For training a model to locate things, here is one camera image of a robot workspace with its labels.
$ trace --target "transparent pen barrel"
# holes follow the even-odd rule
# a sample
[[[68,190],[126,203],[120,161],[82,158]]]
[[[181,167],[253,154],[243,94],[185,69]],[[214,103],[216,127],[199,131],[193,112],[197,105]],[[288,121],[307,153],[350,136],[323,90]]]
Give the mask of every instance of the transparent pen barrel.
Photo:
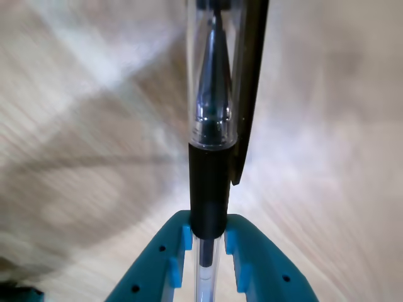
[[[190,143],[222,150],[236,143],[237,100],[233,97],[238,1],[188,1],[187,63]]]
[[[219,266],[220,239],[202,240],[195,238],[196,243],[196,302],[214,302]]]

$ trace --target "black rubber grip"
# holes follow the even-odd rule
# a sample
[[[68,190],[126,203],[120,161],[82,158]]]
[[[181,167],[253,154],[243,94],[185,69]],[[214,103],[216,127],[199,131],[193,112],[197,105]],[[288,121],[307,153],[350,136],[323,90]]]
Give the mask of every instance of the black rubber grip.
[[[231,9],[231,0],[196,0],[198,9],[219,9],[221,11],[228,11]]]
[[[200,239],[216,239],[225,231],[233,150],[208,151],[189,144],[190,222]]]

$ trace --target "wooden surface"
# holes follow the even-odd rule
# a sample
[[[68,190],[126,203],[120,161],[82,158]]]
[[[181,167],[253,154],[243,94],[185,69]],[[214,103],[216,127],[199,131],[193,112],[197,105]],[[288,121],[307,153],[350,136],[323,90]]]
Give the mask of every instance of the wooden surface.
[[[403,301],[399,0],[272,0],[229,211],[321,301]],[[102,301],[189,208],[184,1],[0,1],[0,278]],[[217,301],[236,293],[221,258]],[[183,289],[193,301],[193,261]]]

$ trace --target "clamp jaw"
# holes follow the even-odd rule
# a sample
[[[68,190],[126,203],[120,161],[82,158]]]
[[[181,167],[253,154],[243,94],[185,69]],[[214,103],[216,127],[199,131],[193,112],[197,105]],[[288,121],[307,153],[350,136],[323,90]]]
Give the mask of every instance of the clamp jaw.
[[[158,231],[106,302],[172,302],[182,285],[185,250],[192,248],[190,211]],[[281,250],[240,215],[228,215],[225,250],[234,258],[238,293],[247,302],[318,302],[305,276]]]

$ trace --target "pen clip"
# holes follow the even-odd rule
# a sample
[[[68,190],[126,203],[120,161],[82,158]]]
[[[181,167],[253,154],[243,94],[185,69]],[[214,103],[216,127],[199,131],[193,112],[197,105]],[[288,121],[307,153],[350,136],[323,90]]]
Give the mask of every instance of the pen clip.
[[[269,0],[245,0],[244,16],[241,21],[240,37],[236,45],[233,70],[234,98],[238,98],[237,134],[232,184],[241,181],[247,147],[251,136],[254,107],[258,93],[259,74],[263,54],[264,33],[268,14]]]

